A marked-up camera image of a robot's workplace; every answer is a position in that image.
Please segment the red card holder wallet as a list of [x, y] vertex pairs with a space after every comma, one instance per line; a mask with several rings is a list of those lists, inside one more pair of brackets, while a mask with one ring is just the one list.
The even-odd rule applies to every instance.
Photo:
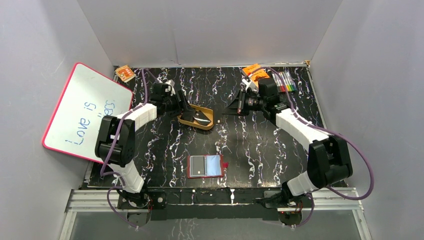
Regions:
[[187, 158], [187, 174], [189, 179], [221, 178], [229, 166], [223, 155], [190, 155]]

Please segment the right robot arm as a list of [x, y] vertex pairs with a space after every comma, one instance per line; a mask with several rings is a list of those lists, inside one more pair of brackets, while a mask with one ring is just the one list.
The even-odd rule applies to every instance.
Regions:
[[257, 90], [247, 87], [240, 90], [223, 114], [247, 116], [250, 112], [262, 112], [276, 127], [290, 134], [307, 151], [306, 171], [284, 182], [281, 191], [259, 198], [262, 206], [276, 204], [295, 207], [303, 197], [314, 191], [342, 181], [353, 175], [350, 153], [346, 140], [334, 134], [316, 129], [288, 105], [287, 90], [271, 78], [260, 79]]

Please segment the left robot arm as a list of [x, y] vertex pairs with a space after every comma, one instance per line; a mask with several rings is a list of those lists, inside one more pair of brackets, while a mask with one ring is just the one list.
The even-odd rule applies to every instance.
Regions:
[[174, 82], [153, 84], [149, 100], [117, 116], [106, 115], [100, 122], [94, 148], [103, 162], [100, 175], [115, 175], [120, 185], [116, 191], [137, 208], [149, 203], [144, 179], [134, 162], [136, 132], [157, 117], [169, 113], [171, 117], [193, 113], [182, 90], [175, 90]]

